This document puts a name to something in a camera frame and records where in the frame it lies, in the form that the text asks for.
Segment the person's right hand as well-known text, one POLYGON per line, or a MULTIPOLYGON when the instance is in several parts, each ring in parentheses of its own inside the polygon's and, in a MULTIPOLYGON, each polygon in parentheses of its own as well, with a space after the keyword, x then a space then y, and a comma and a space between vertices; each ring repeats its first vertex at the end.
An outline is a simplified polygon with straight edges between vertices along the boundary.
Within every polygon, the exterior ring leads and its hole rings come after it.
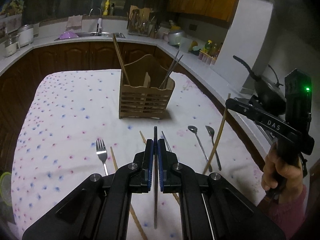
POLYGON ((279 190, 279 204, 296 200, 303 191, 303 169, 300 159, 295 164, 286 163, 278 155, 278 142, 275 142, 266 158, 261 186, 265 191, 279 190))

